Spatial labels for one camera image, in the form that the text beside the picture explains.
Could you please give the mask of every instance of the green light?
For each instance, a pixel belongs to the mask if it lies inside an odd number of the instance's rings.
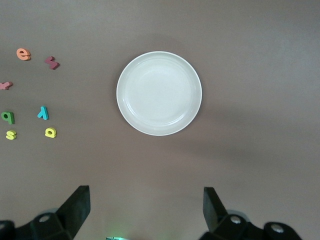
[[[113,236],[113,237],[107,237],[105,240],[129,240],[129,239]]]

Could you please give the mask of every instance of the foam letter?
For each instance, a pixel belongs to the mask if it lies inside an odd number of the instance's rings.
[[[6,138],[7,139],[9,139],[9,140],[13,140],[13,139],[15,139],[17,136],[16,136],[16,131],[14,131],[14,130],[10,130],[10,131],[7,131],[6,132]]]
[[[45,130],[45,136],[47,136],[48,138],[54,139],[56,135],[57,135],[57,131],[53,127],[48,127]]]
[[[44,120],[48,120],[49,119],[49,115],[48,115],[48,110],[46,106],[41,106],[40,107],[41,111],[38,114],[38,118],[43,118]]]
[[[44,62],[46,64],[50,64],[50,68],[52,70],[55,70],[57,67],[59,67],[60,64],[54,60],[55,58],[53,56],[49,56]]]
[[[4,111],[1,113],[1,118],[8,122],[10,125],[15,124],[15,116],[11,111]]]
[[[11,86],[12,86],[12,82],[10,81],[0,83],[0,90],[9,90]]]
[[[25,48],[19,48],[17,51],[16,51],[16,55],[17,57],[20,59],[20,60],[30,60],[30,52],[25,49]]]

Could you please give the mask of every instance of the white plate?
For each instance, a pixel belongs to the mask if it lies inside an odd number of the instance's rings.
[[[120,75],[116,99],[125,120],[142,133],[164,136],[184,129],[197,115],[202,88],[194,68],[165,51],[132,60]]]

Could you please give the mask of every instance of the plate rim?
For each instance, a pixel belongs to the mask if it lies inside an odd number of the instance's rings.
[[[167,55],[171,55],[171,56],[174,56],[180,60],[182,60],[184,63],[186,63],[189,68],[194,72],[195,76],[196,76],[196,79],[197,79],[197,82],[199,84],[199,104],[197,106],[197,109],[196,109],[196,112],[194,113],[194,116],[190,118],[190,120],[183,125],[183,127],[179,128],[178,130],[175,130],[175,131],[171,131],[169,133],[164,133],[164,134],[155,134],[155,133],[150,133],[150,132],[146,132],[146,131],[143,131],[139,128],[137,128],[136,126],[134,126],[133,124],[131,124],[131,122],[126,118],[126,116],[124,115],[121,107],[120,107],[120,103],[119,103],[119,84],[120,84],[120,81],[121,81],[121,78],[124,74],[124,72],[126,71],[126,69],[135,61],[137,61],[139,58],[142,58],[144,57],[145,55],[153,55],[153,54],[167,54]],[[147,134],[147,135],[151,135],[151,136],[168,136],[168,135],[172,135],[172,134],[175,134],[177,132],[180,132],[181,130],[185,129],[194,119],[195,117],[198,115],[198,112],[200,110],[200,107],[201,107],[201,103],[202,103],[202,85],[201,85],[201,81],[200,81],[200,78],[199,78],[199,75],[198,73],[196,72],[196,70],[194,69],[194,67],[187,61],[185,60],[183,57],[175,54],[175,53],[172,53],[172,52],[168,52],[168,51],[149,51],[149,52],[146,52],[146,53],[143,53],[137,57],[135,57],[134,59],[132,59],[126,66],[125,68],[122,70],[120,76],[119,76],[119,79],[118,79],[118,82],[117,82],[117,85],[116,85],[116,102],[117,102],[117,105],[118,105],[118,109],[120,110],[120,113],[122,115],[122,117],[126,120],[127,123],[130,124],[131,127],[133,127],[134,129],[138,130],[139,132],[141,133],[144,133],[144,134]]]

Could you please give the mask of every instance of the yellow letter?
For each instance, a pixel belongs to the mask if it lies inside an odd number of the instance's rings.
[[[13,140],[15,139],[17,136],[16,136],[16,131],[13,131],[13,130],[10,130],[10,131],[7,131],[6,132],[6,138],[9,139],[9,140]]]
[[[48,127],[48,128],[45,130],[45,135],[46,135],[48,138],[55,138],[55,137],[56,137],[56,134],[57,134],[57,131],[56,131],[53,127]]]

